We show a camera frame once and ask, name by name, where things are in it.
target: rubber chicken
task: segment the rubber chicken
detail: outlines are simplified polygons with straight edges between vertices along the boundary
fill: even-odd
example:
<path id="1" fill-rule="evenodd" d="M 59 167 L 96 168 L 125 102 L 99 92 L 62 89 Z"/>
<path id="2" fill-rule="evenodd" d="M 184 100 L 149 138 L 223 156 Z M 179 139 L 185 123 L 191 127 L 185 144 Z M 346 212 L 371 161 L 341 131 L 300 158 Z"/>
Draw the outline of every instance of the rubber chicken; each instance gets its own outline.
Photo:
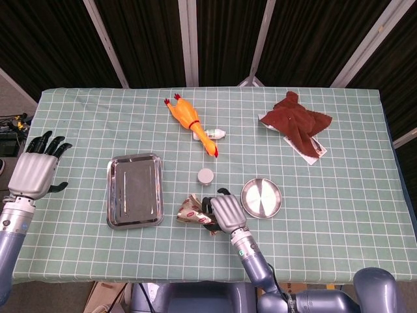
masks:
<path id="1" fill-rule="evenodd" d="M 180 124 L 186 128 L 191 129 L 197 134 L 201 142 L 204 145 L 208 155 L 215 156 L 216 158 L 219 155 L 216 144 L 204 133 L 203 127 L 201 127 L 200 120 L 198 118 L 197 111 L 193 108 L 191 103 L 187 100 L 181 98 L 177 93 L 174 96 L 177 100 L 177 106 L 172 106 L 168 99 L 165 99 L 165 104 L 171 111 L 173 117 L 175 117 Z"/>

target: black curtain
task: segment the black curtain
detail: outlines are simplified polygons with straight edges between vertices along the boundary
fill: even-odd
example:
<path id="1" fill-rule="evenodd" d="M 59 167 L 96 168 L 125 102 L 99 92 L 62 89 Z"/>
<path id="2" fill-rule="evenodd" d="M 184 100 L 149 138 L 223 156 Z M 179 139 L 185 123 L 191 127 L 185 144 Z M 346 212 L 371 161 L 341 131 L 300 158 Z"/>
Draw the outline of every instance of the black curtain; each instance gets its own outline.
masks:
<path id="1" fill-rule="evenodd" d="M 56 87 L 120 87 L 81 0 L 0 1 L 0 67 L 31 97 Z"/>
<path id="2" fill-rule="evenodd" d="M 186 85 L 177 0 L 95 0 L 131 88 Z"/>
<path id="3" fill-rule="evenodd" d="M 249 76 L 266 0 L 197 0 L 200 86 L 236 86 Z"/>
<path id="4" fill-rule="evenodd" d="M 414 212 L 417 215 L 417 139 L 411 140 L 395 151 Z"/>
<path id="5" fill-rule="evenodd" d="M 417 127 L 417 2 L 348 87 L 379 89 L 394 140 Z"/>
<path id="6" fill-rule="evenodd" d="M 329 87 L 390 0 L 277 0 L 256 76 Z"/>

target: stainless steel tray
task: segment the stainless steel tray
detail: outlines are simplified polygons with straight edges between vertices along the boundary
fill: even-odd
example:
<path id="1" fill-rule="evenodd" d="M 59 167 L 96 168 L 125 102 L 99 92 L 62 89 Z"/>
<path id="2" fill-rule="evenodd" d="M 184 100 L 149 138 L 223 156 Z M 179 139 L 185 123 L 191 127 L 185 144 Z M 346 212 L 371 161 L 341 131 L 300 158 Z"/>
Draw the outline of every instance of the stainless steel tray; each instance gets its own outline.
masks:
<path id="1" fill-rule="evenodd" d="M 281 207 L 282 196 L 278 187 L 269 179 L 255 178 L 248 181 L 240 193 L 246 212 L 256 218 L 274 216 Z"/>
<path id="2" fill-rule="evenodd" d="M 153 153 L 108 164 L 107 223 L 115 230 L 154 226 L 164 218 L 162 161 Z"/>

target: crumpled snack wrapper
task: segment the crumpled snack wrapper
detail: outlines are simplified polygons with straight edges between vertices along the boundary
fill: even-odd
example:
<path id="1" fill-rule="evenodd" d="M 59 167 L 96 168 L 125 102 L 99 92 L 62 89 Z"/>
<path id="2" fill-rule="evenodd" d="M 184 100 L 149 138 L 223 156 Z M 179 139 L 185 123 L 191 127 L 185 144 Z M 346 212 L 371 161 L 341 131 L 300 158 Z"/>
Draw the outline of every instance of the crumpled snack wrapper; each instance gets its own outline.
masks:
<path id="1" fill-rule="evenodd" d="M 177 220 L 183 223 L 194 223 L 201 225 L 217 224 L 214 214 L 204 213 L 201 209 L 201 201 L 195 194 L 190 194 L 182 203 L 178 210 Z M 211 235 L 216 235 L 218 231 L 210 231 Z"/>

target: table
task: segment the table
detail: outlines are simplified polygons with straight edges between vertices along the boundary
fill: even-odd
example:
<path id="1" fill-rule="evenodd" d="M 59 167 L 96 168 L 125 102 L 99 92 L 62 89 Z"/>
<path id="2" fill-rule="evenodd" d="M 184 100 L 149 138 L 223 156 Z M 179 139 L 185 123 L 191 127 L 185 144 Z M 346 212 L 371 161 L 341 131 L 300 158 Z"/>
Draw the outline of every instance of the table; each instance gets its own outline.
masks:
<path id="1" fill-rule="evenodd" d="M 257 120 L 288 90 L 333 117 L 317 136 L 328 152 L 312 166 Z M 218 159 L 171 116 L 164 98 L 175 93 L 193 103 L 206 129 L 227 132 Z M 69 186 L 36 202 L 15 282 L 247 280 L 226 234 L 212 237 L 176 214 L 191 193 L 202 198 L 225 187 L 239 195 L 255 177 L 272 180 L 283 195 L 274 218 L 248 216 L 278 280 L 346 283 L 370 266 L 399 280 L 417 278 L 416 238 L 376 90 L 51 89 L 42 94 L 29 141 L 47 130 L 74 145 L 55 178 Z M 163 160 L 165 218 L 157 227 L 112 230 L 106 166 L 112 157 L 148 152 Z M 216 175 L 207 187 L 196 179 L 203 167 Z"/>

